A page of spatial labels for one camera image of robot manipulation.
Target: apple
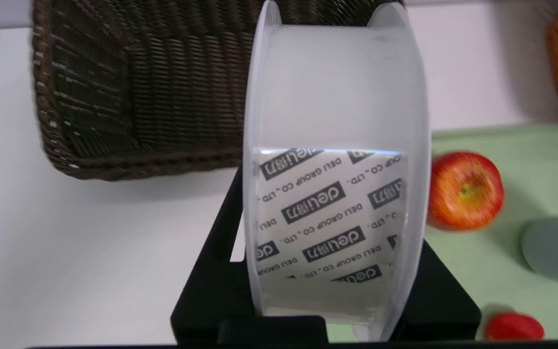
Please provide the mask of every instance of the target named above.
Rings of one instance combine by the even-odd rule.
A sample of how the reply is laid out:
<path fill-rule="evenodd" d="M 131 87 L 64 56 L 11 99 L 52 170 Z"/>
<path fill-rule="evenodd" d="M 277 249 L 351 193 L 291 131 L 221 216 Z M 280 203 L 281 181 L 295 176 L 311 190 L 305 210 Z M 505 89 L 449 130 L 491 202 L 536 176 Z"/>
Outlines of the apple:
<path fill-rule="evenodd" d="M 476 230 L 490 224 L 503 207 L 501 175 L 487 157 L 446 153 L 432 160 L 428 224 L 441 230 Z"/>

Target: deli logo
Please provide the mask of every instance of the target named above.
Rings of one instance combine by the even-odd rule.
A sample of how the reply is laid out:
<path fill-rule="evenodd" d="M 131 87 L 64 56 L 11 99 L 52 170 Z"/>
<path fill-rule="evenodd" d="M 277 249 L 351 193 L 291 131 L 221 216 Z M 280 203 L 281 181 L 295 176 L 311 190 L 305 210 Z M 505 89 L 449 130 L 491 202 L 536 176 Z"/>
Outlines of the deli logo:
<path fill-rule="evenodd" d="M 326 241 L 322 241 L 317 245 L 305 248 L 303 254 L 308 263 L 317 261 L 320 258 L 334 254 L 348 248 L 352 245 L 364 241 L 365 236 L 363 235 L 363 230 L 358 225 L 346 232 L 339 234 L 338 236 L 332 237 Z"/>
<path fill-rule="evenodd" d="M 308 215 L 343 199 L 344 197 L 346 197 L 346 193 L 343 192 L 341 184 L 337 181 L 332 185 L 282 209 L 281 213 L 283 214 L 285 221 L 288 224 L 292 224 L 303 217 L 307 217 Z"/>
<path fill-rule="evenodd" d="M 360 150 L 351 150 L 350 152 L 348 152 L 348 156 L 350 157 L 350 161 L 352 161 L 352 165 L 372 155 L 374 155 L 374 152 L 362 152 Z"/>
<path fill-rule="evenodd" d="M 276 254 L 279 254 L 279 250 L 277 250 L 277 246 L 275 246 L 273 241 L 257 247 L 257 261 L 263 261 L 266 258 L 275 256 Z"/>
<path fill-rule="evenodd" d="M 372 203 L 372 207 L 376 209 L 379 207 L 383 207 L 384 205 L 390 203 L 391 201 L 399 199 L 401 188 L 402 188 L 402 180 L 398 178 L 395 181 L 389 183 L 388 185 L 385 185 L 381 188 L 374 190 L 373 192 L 370 192 L 370 194 L 367 194 L 367 197 L 369 197 L 370 203 Z"/>
<path fill-rule="evenodd" d="M 316 148 L 292 148 L 261 164 L 260 168 L 268 181 L 323 151 Z"/>
<path fill-rule="evenodd" d="M 374 264 L 370 267 L 365 269 L 361 269 L 351 274 L 344 275 L 341 278 L 333 279 L 332 281 L 338 281 L 340 283 L 364 283 L 365 281 L 369 281 L 379 276 L 383 276 L 380 271 L 380 268 L 377 264 Z"/>

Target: red apple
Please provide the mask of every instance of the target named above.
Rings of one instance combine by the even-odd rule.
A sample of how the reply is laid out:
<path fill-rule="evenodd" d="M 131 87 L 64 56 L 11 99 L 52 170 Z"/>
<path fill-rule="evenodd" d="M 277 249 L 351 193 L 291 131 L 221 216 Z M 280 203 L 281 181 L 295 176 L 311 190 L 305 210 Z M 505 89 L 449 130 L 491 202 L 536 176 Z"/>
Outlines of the red apple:
<path fill-rule="evenodd" d="M 539 321 L 517 312 L 498 314 L 485 330 L 486 338 L 494 340 L 540 340 L 544 335 Z"/>
<path fill-rule="evenodd" d="M 481 154 L 453 152 L 432 160 L 428 224 L 441 230 L 475 230 L 491 223 L 505 191 L 498 169 Z"/>

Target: green table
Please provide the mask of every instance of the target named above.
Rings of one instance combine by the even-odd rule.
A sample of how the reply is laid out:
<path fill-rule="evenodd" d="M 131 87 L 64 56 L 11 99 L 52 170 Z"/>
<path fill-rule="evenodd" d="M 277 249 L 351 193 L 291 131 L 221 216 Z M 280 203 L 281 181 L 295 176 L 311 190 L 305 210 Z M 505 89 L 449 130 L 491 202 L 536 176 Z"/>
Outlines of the green table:
<path fill-rule="evenodd" d="M 520 250 L 527 223 L 558 216 L 558 124 L 439 133 L 433 148 L 434 154 L 487 156 L 501 172 L 506 198 L 489 227 L 469 233 L 428 228 L 426 240 L 482 309 L 482 320 L 513 309 L 537 318 L 547 338 L 558 338 L 558 281 L 531 271 Z"/>

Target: packing tape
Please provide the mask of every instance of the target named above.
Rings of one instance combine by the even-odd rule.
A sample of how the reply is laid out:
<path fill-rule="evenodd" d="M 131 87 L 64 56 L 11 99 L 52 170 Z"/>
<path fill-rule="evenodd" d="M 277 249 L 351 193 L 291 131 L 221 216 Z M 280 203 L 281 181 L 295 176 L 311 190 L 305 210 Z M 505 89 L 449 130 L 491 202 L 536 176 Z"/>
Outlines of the packing tape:
<path fill-rule="evenodd" d="M 245 122 L 255 308 L 388 339 L 419 263 L 430 170 L 423 69 L 405 9 L 382 5 L 367 27 L 282 26 L 267 1 Z"/>

